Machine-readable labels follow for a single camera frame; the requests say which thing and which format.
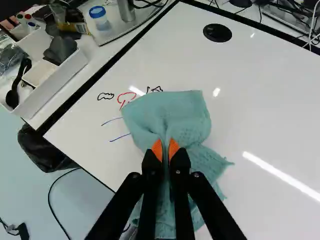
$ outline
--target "red marker drawing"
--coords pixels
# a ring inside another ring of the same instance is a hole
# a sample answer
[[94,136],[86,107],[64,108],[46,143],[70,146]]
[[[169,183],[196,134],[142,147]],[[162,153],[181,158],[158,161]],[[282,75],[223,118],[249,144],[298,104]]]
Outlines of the red marker drawing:
[[126,94],[133,94],[133,98],[131,98],[131,100],[128,101],[128,103],[130,103],[130,102],[131,102],[133,99],[135,99],[136,96],[137,96],[137,94],[136,94],[135,92],[132,92],[132,91],[129,91],[129,92],[125,92],[125,93],[120,94],[120,95],[117,97],[117,99],[116,99],[117,102],[118,102],[119,104],[121,104],[121,107],[120,107],[119,111],[122,109],[122,107],[124,106],[124,104],[125,104],[125,102],[126,102],[126,100],[119,101],[119,98],[120,98],[120,96],[123,96],[123,95],[126,95]]

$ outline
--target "whiteboard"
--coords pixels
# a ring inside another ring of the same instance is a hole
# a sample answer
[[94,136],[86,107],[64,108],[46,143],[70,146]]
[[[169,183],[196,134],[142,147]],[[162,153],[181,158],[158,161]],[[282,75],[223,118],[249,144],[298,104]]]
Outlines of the whiteboard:
[[[227,26],[231,40],[206,39],[211,23]],[[315,239],[319,64],[281,38],[179,2],[44,137],[116,191],[141,172],[144,156],[127,135],[122,104],[147,90],[202,90],[212,120],[204,144],[235,163],[219,183],[247,238]]]

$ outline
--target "black plastic bag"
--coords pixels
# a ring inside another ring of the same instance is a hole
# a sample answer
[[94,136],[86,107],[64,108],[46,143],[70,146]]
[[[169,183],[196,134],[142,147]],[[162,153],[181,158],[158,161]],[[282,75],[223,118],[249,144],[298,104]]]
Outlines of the black plastic bag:
[[45,173],[79,167],[28,124],[24,124],[18,132],[18,142],[28,157]]

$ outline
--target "desk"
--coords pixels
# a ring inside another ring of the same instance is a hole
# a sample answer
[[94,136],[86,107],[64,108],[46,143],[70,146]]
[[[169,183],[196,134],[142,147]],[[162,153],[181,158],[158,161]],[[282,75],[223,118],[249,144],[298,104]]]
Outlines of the desk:
[[[247,238],[316,238],[319,56],[266,33],[267,27],[190,3],[174,5],[113,59],[44,137],[116,191],[129,172],[141,172],[143,153],[130,136],[110,141],[128,130],[121,119],[103,125],[121,116],[120,105],[97,96],[128,89],[141,94],[158,85],[164,91],[200,89],[212,119],[204,144],[235,163],[218,182]],[[202,30],[209,23],[227,26],[231,40],[206,39]],[[205,227],[197,232],[197,239],[208,236]]]
[[[205,4],[209,4],[209,0],[200,0]],[[241,8],[236,7],[229,2],[225,3],[226,0],[217,0],[220,8],[235,13]],[[251,19],[253,21],[259,21],[260,15],[258,6],[253,5],[250,8],[239,13],[240,16]],[[78,40],[78,45],[84,52],[86,57],[89,59],[89,64],[83,68],[77,75],[75,75],[49,102],[47,102],[31,119],[25,119],[25,121],[32,126],[34,129],[38,129],[77,89],[79,89],[90,77],[92,77],[105,63],[107,63],[120,49],[122,49],[131,39],[134,38],[142,29],[144,29],[149,20],[144,25],[138,27],[134,31],[127,35],[108,43],[102,47],[98,47],[91,36],[83,35]],[[301,34],[297,31],[280,24],[269,17],[262,16],[262,23],[280,30],[284,33],[290,34],[294,37],[298,37]]]

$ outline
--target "teal towel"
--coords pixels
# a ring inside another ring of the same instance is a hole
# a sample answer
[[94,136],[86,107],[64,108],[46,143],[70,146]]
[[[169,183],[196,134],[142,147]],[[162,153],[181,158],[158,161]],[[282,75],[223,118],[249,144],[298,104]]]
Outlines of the teal towel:
[[[204,173],[222,200],[225,197],[216,180],[226,167],[232,164],[225,157],[201,145],[211,131],[210,114],[202,92],[192,90],[149,93],[126,105],[122,115],[134,143],[143,153],[151,148],[157,139],[162,141],[164,181],[160,187],[156,210],[155,237],[175,239],[174,204],[170,200],[168,171],[170,138],[175,139],[180,147],[186,148],[191,161],[191,171]],[[189,202],[196,231],[204,224],[204,220],[191,198]],[[141,205],[140,199],[130,217],[136,226],[139,223]]]

